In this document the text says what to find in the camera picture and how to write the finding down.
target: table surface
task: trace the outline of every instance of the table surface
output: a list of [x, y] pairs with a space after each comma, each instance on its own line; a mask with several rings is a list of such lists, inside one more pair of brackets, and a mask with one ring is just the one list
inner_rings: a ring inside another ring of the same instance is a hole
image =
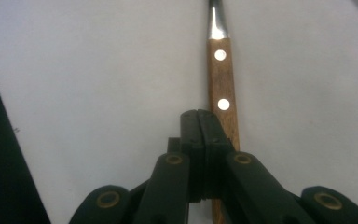
[[[241, 150], [358, 203], [358, 1], [225, 1]], [[207, 1], [0, 1], [0, 94], [52, 223], [208, 108]], [[189, 223], [211, 223], [207, 203]]]

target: rivet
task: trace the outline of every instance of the rivet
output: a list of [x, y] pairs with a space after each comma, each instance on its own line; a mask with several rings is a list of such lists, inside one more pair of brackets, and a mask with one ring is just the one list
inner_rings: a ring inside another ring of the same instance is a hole
[[227, 57], [227, 54], [222, 49], [219, 49], [214, 53], [214, 57], [215, 57], [215, 59], [217, 59], [219, 61], [223, 61]]
[[316, 193], [313, 198], [316, 202], [328, 209], [339, 210], [342, 208], [342, 202], [338, 198], [328, 193], [319, 192]]
[[110, 208], [116, 206], [118, 202], [120, 202], [120, 195], [113, 190], [100, 194], [97, 199], [100, 208]]
[[229, 109], [229, 100], [227, 99], [220, 99], [217, 102], [217, 107], [221, 110], [228, 110]]

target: knife handle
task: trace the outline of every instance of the knife handle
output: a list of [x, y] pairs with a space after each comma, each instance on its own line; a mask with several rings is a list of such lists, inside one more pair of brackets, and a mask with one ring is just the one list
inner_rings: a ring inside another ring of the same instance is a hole
[[239, 151], [240, 138], [230, 39], [209, 39], [207, 45], [210, 108], [219, 118], [235, 150]]

